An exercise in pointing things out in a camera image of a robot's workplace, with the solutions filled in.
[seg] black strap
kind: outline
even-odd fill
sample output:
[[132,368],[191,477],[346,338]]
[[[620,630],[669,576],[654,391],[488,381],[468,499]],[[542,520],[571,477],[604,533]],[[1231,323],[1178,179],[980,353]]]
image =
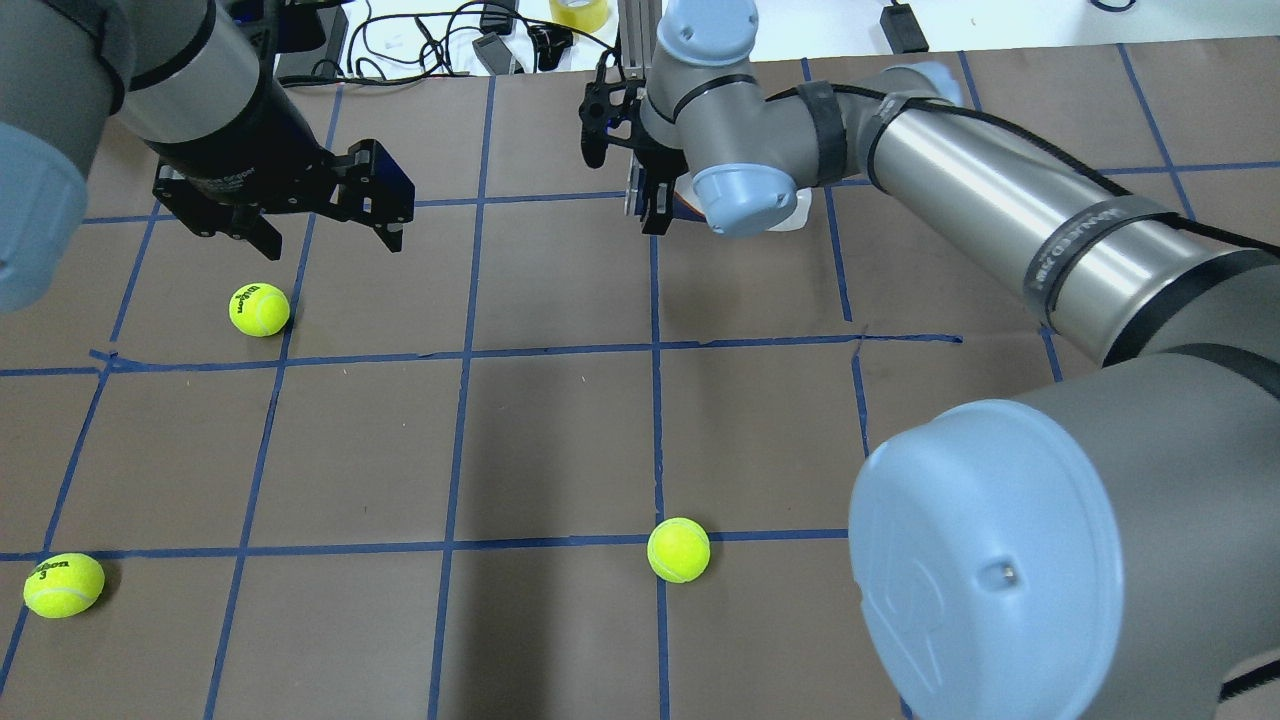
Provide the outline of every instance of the black strap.
[[1111,343],[1111,350],[1102,365],[1110,366],[1133,360],[1170,318],[1181,313],[1199,296],[1235,275],[1267,265],[1280,265],[1280,260],[1265,252],[1242,250],[1229,255],[1219,255],[1187,270],[1138,310],[1120,331],[1116,341]]
[[1217,701],[1226,702],[1233,697],[1242,696],[1276,680],[1280,680],[1280,660],[1272,660],[1262,667],[1249,670],[1239,678],[1222,683],[1222,691],[1219,692]]
[[676,102],[676,108],[671,111],[669,118],[662,114],[662,110],[658,109],[658,105],[653,102],[650,102],[649,105],[653,106],[653,110],[655,113],[658,113],[659,118],[667,120],[671,124],[676,124],[676,118],[680,117],[680,111],[684,110],[686,105],[689,105],[694,100],[698,100],[703,95],[707,95],[708,92],[716,90],[717,87],[724,87],[726,85],[733,85],[739,82],[745,82],[748,85],[760,85],[759,82],[755,81],[755,76],[750,76],[746,73],[735,73],[731,76],[721,76],[718,78],[709,79],[686,92],[685,96],[680,99],[680,102]]
[[1213,225],[1206,225],[1204,223],[1197,223],[1196,220],[1189,220],[1181,215],[1174,215],[1164,222],[1174,229],[1193,232],[1210,240],[1225,242],[1226,245],[1262,250],[1263,252],[1270,252],[1271,255],[1280,255],[1280,247],[1276,247],[1275,245],[1262,242],[1261,240],[1253,240],[1252,237],[1225,231]]
[[829,82],[819,79],[796,86],[796,95],[809,109],[818,135],[818,184],[838,182],[845,177],[849,160],[849,136],[836,91]]
[[1023,277],[1023,297],[1041,323],[1057,307],[1066,274],[1094,245],[1115,231],[1138,220],[1174,217],[1174,213],[1146,197],[1124,195],[1089,205],[1062,223],[1041,245]]
[[1207,360],[1220,368],[1225,368],[1236,375],[1249,380],[1267,395],[1280,400],[1280,363],[1263,357],[1257,352],[1231,347],[1230,345],[1216,345],[1211,342],[1197,342],[1193,345],[1180,345],[1165,352],[1170,355],[1187,355]]
[[124,10],[111,0],[44,0],[93,38],[97,58],[111,77],[111,113],[124,104],[127,74],[133,72],[133,32]]
[[218,24],[218,6],[214,4],[214,0],[209,0],[209,5],[205,8],[205,19],[200,22],[196,36],[191,38],[191,42],[173,58],[145,73],[133,76],[133,79],[129,82],[129,90],[143,90],[154,85],[160,85],[178,70],[189,65],[196,59],[196,55],[205,49],[205,45],[209,45],[209,38],[214,35],[215,24]]

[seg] white floor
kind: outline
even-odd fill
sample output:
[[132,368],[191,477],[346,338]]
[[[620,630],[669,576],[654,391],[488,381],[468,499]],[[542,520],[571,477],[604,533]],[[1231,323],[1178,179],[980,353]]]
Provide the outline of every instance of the white floor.
[[[617,3],[596,37],[613,42],[617,32]],[[1120,0],[1107,0],[1120,4]],[[390,13],[447,13],[461,0],[369,0],[375,15]],[[520,12],[549,19],[549,0],[521,0]],[[881,9],[888,0],[756,0],[760,35],[751,59],[786,60],[890,53],[879,27]],[[911,8],[933,50],[989,50],[1000,47],[1044,47],[1101,45],[1110,42],[1155,42],[1202,37],[1249,37],[1280,35],[1280,0],[1138,0],[1125,13],[1106,13],[1087,0],[911,0]],[[352,28],[369,14],[366,3],[346,5]],[[462,17],[457,24],[472,24]],[[444,33],[444,19],[426,20],[433,33]],[[471,53],[476,32],[454,35],[456,69],[485,74]],[[512,53],[531,65],[532,46],[517,31],[506,38]],[[369,45],[384,54],[413,56],[422,40],[410,19],[385,20],[369,28]],[[362,45],[356,44],[356,56]],[[559,69],[595,67],[599,47],[580,40]],[[413,65],[380,61],[388,76],[413,74]]]

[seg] cable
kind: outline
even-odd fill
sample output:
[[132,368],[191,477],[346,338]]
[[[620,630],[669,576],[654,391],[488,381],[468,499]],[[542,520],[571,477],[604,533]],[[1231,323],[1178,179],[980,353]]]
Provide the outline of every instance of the cable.
[[1129,0],[1124,5],[1107,5],[1102,0],[1089,0],[1089,5],[1093,5],[1094,8],[1097,8],[1100,10],[1106,10],[1108,13],[1123,13],[1123,12],[1133,8],[1137,3],[1138,3],[1138,0]]
[[337,78],[320,77],[320,76],[284,76],[276,78],[280,87],[321,87],[326,85],[361,85],[369,87],[397,87],[401,85],[413,85],[415,82],[422,82],[429,77],[440,77],[431,74],[417,74],[412,77],[402,77],[394,79],[375,79],[366,77],[346,77],[338,76]]
[[364,77],[364,74],[360,72],[360,64],[361,63],[369,63],[370,65],[374,67],[375,70],[378,70],[378,76],[381,79],[387,79],[387,73],[384,73],[383,69],[380,67],[378,67],[378,63],[370,60],[369,58],[357,58],[356,59],[356,74],[360,74],[360,77]]
[[[529,28],[531,24],[532,26],[545,26],[545,27],[563,28],[563,29],[567,29],[567,31],[570,31],[570,32],[572,32],[575,35],[580,35],[582,37],[586,37],[588,40],[590,40],[591,42],[595,42],[600,47],[604,47],[604,49],[612,49],[613,47],[612,45],[604,42],[603,40],[600,40],[599,37],[595,37],[594,35],[591,35],[589,32],[582,32],[582,31],[580,31],[577,28],[573,28],[573,27],[570,27],[570,26],[563,26],[563,24],[554,23],[554,22],[550,22],[550,20],[539,20],[539,19],[526,18],[525,15],[522,15],[522,14],[515,12],[515,10],[507,10],[506,8],[489,8],[488,10],[468,10],[467,9],[467,8],[475,8],[475,6],[483,6],[483,5],[485,5],[484,0],[468,0],[467,3],[463,3],[462,5],[458,5],[458,8],[456,8],[452,12],[393,13],[393,14],[376,15],[376,17],[372,15],[372,4],[370,3],[370,0],[365,0],[365,4],[369,8],[369,15],[365,18],[365,20],[362,20],[360,24],[357,24],[355,27],[355,29],[351,32],[351,36],[349,36],[348,42],[347,42],[347,76],[361,77],[360,73],[356,72],[355,60],[352,59],[353,55],[355,55],[357,36],[360,38],[362,38],[362,41],[365,44],[365,47],[369,49],[369,26],[379,23],[379,22],[393,20],[393,19],[413,19],[415,22],[417,22],[420,24],[419,29],[421,31],[422,29],[421,18],[449,18],[449,22],[448,22],[448,26],[447,26],[447,31],[445,31],[445,35],[449,35],[449,32],[453,31],[453,23],[457,20],[458,17],[462,17],[462,15],[484,15],[486,13],[500,12],[502,14],[506,14],[506,15],[508,15],[508,17],[516,19],[516,20],[520,20],[521,23],[525,24],[526,28]],[[428,53],[428,47],[431,47],[433,51]],[[380,58],[383,58],[385,60],[392,60],[392,61],[397,61],[397,63],[401,63],[401,64],[419,64],[419,65],[425,65],[426,56],[434,54],[436,56],[436,59],[438,59],[438,64],[436,64],[435,68],[433,68],[431,72],[434,73],[435,69],[442,69],[443,68],[444,69],[444,74],[447,74],[449,77],[457,77],[457,73],[453,72],[452,55],[451,55],[451,51],[449,51],[448,42],[443,41],[443,40],[435,42],[434,46],[433,46],[433,44],[430,41],[426,45],[424,45],[422,49],[419,51],[419,60],[406,60],[406,59],[402,59],[402,58],[392,58],[392,56],[376,53],[372,49],[369,49],[369,53],[371,55],[380,56]]]
[[[858,95],[859,97],[867,97],[869,100],[884,100],[884,97],[886,97],[884,92],[881,92],[878,90],[870,90],[870,88],[867,88],[867,87],[858,87],[858,86],[854,86],[854,85],[832,85],[831,88],[835,90],[836,92],[842,92],[842,94],[846,94],[846,95]],[[769,97],[768,100],[769,101],[772,101],[772,100],[781,100],[783,97],[790,97],[790,96],[792,96],[795,94],[796,94],[795,88],[791,88],[791,90],[780,92],[780,94]],[[908,100],[902,105],[902,109],[904,110],[924,110],[924,111],[928,111],[928,113],[942,113],[942,114],[947,114],[947,115],[959,115],[961,118],[970,118],[970,119],[974,119],[974,120],[984,122],[984,123],[987,123],[989,126],[995,126],[995,127],[997,127],[1000,129],[1004,129],[1005,132],[1010,132],[1010,133],[1015,135],[1016,137],[1020,137],[1020,138],[1025,140],[1027,142],[1029,142],[1033,146],[1036,146],[1038,150],[1042,150],[1043,152],[1047,152],[1055,160],[1062,163],[1064,165],[1066,165],[1068,168],[1070,168],[1076,174],[1083,176],[1084,178],[1092,181],[1094,184],[1097,184],[1098,187],[1101,187],[1102,190],[1110,192],[1111,195],[1114,195],[1116,197],[1123,197],[1125,195],[1133,195],[1133,192],[1129,191],[1126,187],[1124,187],[1120,183],[1112,181],[1111,178],[1103,176],[1102,173],[1100,173],[1098,170],[1093,169],[1092,167],[1089,167],[1088,164],[1085,164],[1083,160],[1075,158],[1074,155],[1071,155],[1066,150],[1062,150],[1057,145],[1053,145],[1052,142],[1050,142],[1050,141],[1044,140],[1043,137],[1036,135],[1034,132],[1032,132],[1032,131],[1029,131],[1029,129],[1019,126],[1018,123],[1006,120],[1006,119],[996,117],[996,115],[991,115],[988,113],[983,113],[980,110],[970,110],[969,108],[959,108],[959,106],[955,106],[955,105],[951,105],[951,104],[937,102],[936,99],[932,99],[932,97],[913,97],[913,99]],[[1234,233],[1231,231],[1226,231],[1226,229],[1219,228],[1216,225],[1208,225],[1208,224],[1204,224],[1204,223],[1201,223],[1201,222],[1197,222],[1197,220],[1192,220],[1189,218],[1184,218],[1181,215],[1175,215],[1175,217],[1165,219],[1162,222],[1165,224],[1167,224],[1169,227],[1174,228],[1174,229],[1193,232],[1193,233],[1197,233],[1197,234],[1201,234],[1201,236],[1216,240],[1216,241],[1226,243],[1226,245],[1233,245],[1233,246],[1236,246],[1236,247],[1248,247],[1248,249],[1252,249],[1252,250],[1261,250],[1263,252],[1268,252],[1268,254],[1271,254],[1274,256],[1280,258],[1280,247],[1270,245],[1270,243],[1266,243],[1266,242],[1262,242],[1260,240],[1254,240],[1252,237],[1247,237],[1247,236],[1243,236],[1243,234],[1239,234],[1239,233]]]
[[442,60],[440,60],[440,65],[442,65],[442,67],[448,67],[448,68],[449,68],[449,72],[453,72],[453,65],[451,65],[451,64],[447,64],[447,59],[448,59],[448,56],[449,56],[449,51],[448,51],[448,46],[449,46],[449,37],[451,37],[451,36],[453,36],[453,33],[457,33],[457,32],[467,32],[467,31],[472,31],[472,32],[479,32],[479,33],[484,33],[484,31],[483,31],[483,29],[480,29],[480,26],[458,26],[458,27],[456,27],[456,28],[452,28],[452,29],[447,29],[447,31],[445,31],[445,33],[444,33],[444,37],[442,37],[442,38],[440,38],[440,47],[443,49],[443,55],[442,55],[442,58],[444,58],[444,59],[442,59]]
[[1239,678],[1222,683],[1222,692],[1219,693],[1217,702],[1226,702],[1275,680],[1280,680],[1280,660],[1267,662],[1257,670],[1251,670]]
[[317,72],[320,72],[320,68],[325,63],[333,65],[333,72],[334,72],[335,76],[340,76],[342,74],[342,65],[339,65],[338,61],[334,60],[333,58],[320,58],[319,60],[316,60],[315,64],[311,65],[311,74],[316,74]]

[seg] metal bracket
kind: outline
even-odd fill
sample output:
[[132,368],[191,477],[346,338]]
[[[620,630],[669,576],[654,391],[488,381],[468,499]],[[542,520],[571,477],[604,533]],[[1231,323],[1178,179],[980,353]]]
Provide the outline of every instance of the metal bracket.
[[618,42],[622,46],[622,76],[644,79],[658,47],[662,0],[618,0]]
[[[582,104],[577,109],[579,119],[582,122],[582,160],[590,168],[599,168],[604,165],[609,145],[632,150],[641,172],[635,172],[632,167],[630,193],[639,196],[644,232],[666,234],[675,218],[676,178],[689,172],[689,163],[682,150],[667,147],[645,132],[640,123],[644,79],[623,76],[611,82],[609,68],[605,64],[608,58],[608,54],[600,58],[595,68],[595,79],[586,83]],[[612,96],[617,92],[622,92],[622,101],[614,104]],[[609,132],[623,123],[630,124],[630,137]]]

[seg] black cable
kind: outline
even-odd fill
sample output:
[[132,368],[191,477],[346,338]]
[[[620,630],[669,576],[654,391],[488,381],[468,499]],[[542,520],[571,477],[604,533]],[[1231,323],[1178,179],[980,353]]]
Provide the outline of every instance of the black cable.
[[369,58],[356,58],[356,74],[357,76],[365,77],[365,74],[360,72],[360,64],[361,63],[369,63],[370,65],[374,67],[375,70],[378,70],[378,76],[381,79],[387,79],[387,73],[384,73],[383,69],[380,67],[378,67],[378,63],[370,60]]
[[389,61],[389,63],[399,63],[401,65],[416,65],[416,64],[419,64],[419,63],[421,61],[421,59],[422,59],[422,58],[425,56],[425,55],[422,54],[422,51],[421,51],[421,50],[419,50],[419,56],[417,56],[417,58],[397,58],[397,56],[394,56],[394,55],[388,55],[388,54],[385,54],[385,53],[379,53],[378,50],[374,50],[372,47],[370,47],[370,46],[369,46],[369,38],[367,38],[367,37],[365,37],[365,38],[364,38],[364,42],[365,42],[365,51],[366,51],[366,53],[369,53],[369,54],[370,54],[370,55],[372,55],[374,58],[381,58],[383,60],[387,60],[387,61]]
[[1280,680],[1280,660],[1267,662],[1257,670],[1251,670],[1239,678],[1222,683],[1222,691],[1217,694],[1217,701],[1226,702],[1233,697],[1256,691],[1275,680]]
[[320,76],[284,76],[276,78],[280,87],[321,87],[326,85],[361,85],[369,87],[396,87],[401,85],[412,85],[415,82],[422,82],[430,77],[440,77],[431,74],[416,74],[411,77],[402,77],[394,79],[374,79],[366,77],[346,77],[338,76],[337,78],[320,77]]
[[311,65],[311,74],[316,74],[317,72],[320,72],[320,68],[325,63],[333,65],[334,77],[342,74],[342,65],[339,65],[338,61],[334,60],[333,58],[320,58],[319,60],[316,60],[315,64]]
[[[554,22],[550,22],[550,20],[539,20],[539,19],[526,18],[525,15],[522,15],[522,14],[515,12],[515,10],[507,10],[506,8],[497,8],[497,9],[495,8],[489,8],[488,10],[468,10],[467,9],[467,8],[483,6],[483,5],[485,5],[484,0],[470,0],[467,3],[463,3],[462,5],[460,5],[457,9],[452,10],[452,12],[393,13],[393,14],[378,15],[378,17],[372,17],[370,14],[370,17],[365,18],[365,20],[362,20],[360,24],[357,24],[355,27],[355,29],[351,32],[351,36],[348,38],[348,42],[347,42],[347,73],[348,73],[348,76],[352,76],[352,74],[353,76],[358,76],[360,74],[360,73],[355,72],[353,60],[352,60],[352,56],[355,55],[357,36],[365,40],[365,45],[367,47],[369,26],[371,26],[374,23],[384,22],[384,20],[392,20],[392,19],[449,18],[448,29],[452,29],[453,23],[461,15],[484,15],[486,13],[500,12],[502,14],[504,14],[507,17],[511,17],[511,18],[513,18],[516,20],[520,20],[521,23],[525,24],[526,28],[530,24],[562,28],[562,29],[567,29],[567,31],[570,31],[570,32],[572,32],[575,35],[580,35],[582,37],[586,37],[588,40],[590,40],[591,42],[595,42],[600,47],[605,47],[605,49],[613,47],[612,45],[604,42],[603,40],[600,40],[599,37],[595,37],[594,35],[591,35],[589,32],[582,32],[582,31],[580,31],[577,28],[573,28],[573,27],[570,27],[570,26],[564,26],[564,24],[561,24],[561,23],[554,23]],[[444,70],[445,70],[447,74],[456,76],[457,73],[453,72],[452,56],[449,54],[448,44],[447,42],[439,42],[439,50],[443,50],[443,56],[439,58],[442,60],[442,65],[440,67],[444,68]],[[378,53],[375,53],[372,50],[370,50],[370,54],[379,55]],[[402,60],[402,59],[394,59],[394,60],[399,61],[399,63],[403,63],[403,64],[413,63],[412,60],[408,60],[408,61]]]
[[1100,10],[1106,10],[1108,13],[1123,13],[1123,12],[1133,8],[1137,3],[1138,3],[1138,0],[1129,0],[1124,5],[1107,5],[1102,0],[1089,0],[1089,5],[1093,5],[1094,8],[1097,8]]
[[[886,97],[884,92],[881,92],[878,90],[870,90],[870,88],[867,88],[867,87],[858,87],[858,86],[854,86],[854,85],[832,85],[831,87],[836,92],[842,92],[842,94],[846,94],[846,95],[858,95],[859,97],[867,97],[869,100],[884,100],[884,97]],[[780,92],[780,94],[769,97],[769,101],[772,101],[772,100],[781,100],[783,97],[790,97],[790,96],[792,96],[795,94],[796,94],[795,88],[787,90],[787,91]],[[1092,181],[1094,184],[1097,184],[1102,190],[1106,190],[1111,195],[1114,195],[1116,197],[1123,197],[1125,195],[1133,195],[1133,192],[1129,191],[1126,187],[1124,187],[1120,183],[1112,181],[1111,178],[1103,176],[1102,173],[1100,173],[1098,170],[1093,169],[1092,167],[1089,167],[1088,164],[1085,164],[1084,161],[1082,161],[1080,159],[1075,158],[1074,155],[1071,155],[1066,150],[1062,150],[1057,145],[1053,145],[1052,142],[1050,142],[1050,141],[1044,140],[1043,137],[1036,135],[1034,132],[1032,132],[1032,131],[1029,131],[1029,129],[1019,126],[1018,123],[1006,120],[1006,119],[1000,118],[997,115],[991,115],[991,114],[983,113],[980,110],[970,110],[969,108],[959,108],[959,106],[951,105],[951,104],[937,102],[937,101],[934,101],[934,99],[931,99],[931,97],[913,97],[913,99],[908,100],[902,105],[902,109],[904,110],[925,110],[925,111],[929,111],[929,113],[942,113],[942,114],[947,114],[947,115],[959,115],[961,118],[970,118],[970,119],[974,119],[974,120],[984,122],[984,123],[987,123],[989,126],[998,127],[1000,129],[1002,129],[1005,132],[1009,132],[1009,133],[1012,133],[1014,136],[1020,137],[1020,138],[1025,140],[1027,142],[1032,143],[1038,150],[1048,154],[1055,160],[1062,163],[1064,165],[1066,165],[1068,168],[1070,168],[1076,174],[1083,176],[1084,178]],[[1166,224],[1170,225],[1171,228],[1183,229],[1183,231],[1188,231],[1188,232],[1194,232],[1197,234],[1202,234],[1204,237],[1210,237],[1212,240],[1216,240],[1219,242],[1224,242],[1226,245],[1234,245],[1236,247],[1248,247],[1248,249],[1253,249],[1253,250],[1262,250],[1265,252],[1270,252],[1271,255],[1275,255],[1275,256],[1280,258],[1280,247],[1276,247],[1274,245],[1268,245],[1266,242],[1262,242],[1262,241],[1258,241],[1258,240],[1253,240],[1251,237],[1245,237],[1245,236],[1242,236],[1242,234],[1238,234],[1238,233],[1234,233],[1234,232],[1230,232],[1230,231],[1225,231],[1225,229],[1215,227],[1215,225],[1208,225],[1208,224],[1199,223],[1199,222],[1196,222],[1196,220],[1192,220],[1192,219],[1188,219],[1188,218],[1183,218],[1181,215],[1178,215],[1178,217],[1174,217],[1174,218],[1166,220]]]
[[422,68],[424,73],[426,72],[426,54],[428,54],[426,50],[428,47],[430,47],[431,54],[435,55],[436,60],[433,69],[439,68],[443,64],[440,60],[440,42],[436,41],[435,36],[431,35],[431,29],[426,27],[426,23],[422,22],[422,18],[413,18],[413,24],[417,26],[417,32],[422,35],[422,46],[417,49],[419,67]]
[[443,55],[442,56],[444,59],[440,60],[440,64],[442,64],[442,67],[448,68],[448,70],[451,73],[453,72],[453,65],[448,61],[449,51],[447,50],[448,46],[449,46],[449,37],[452,35],[454,35],[454,33],[468,32],[468,31],[471,31],[471,32],[479,32],[481,35],[484,33],[484,31],[480,29],[480,26],[458,26],[458,27],[456,27],[453,29],[447,29],[445,33],[444,33],[444,36],[440,40],[440,46],[445,49],[445,50],[443,50]]
[[280,46],[280,3],[283,0],[265,0],[262,3],[262,27],[266,28],[262,37],[262,47],[259,49],[259,64],[270,74],[275,69],[275,51]]

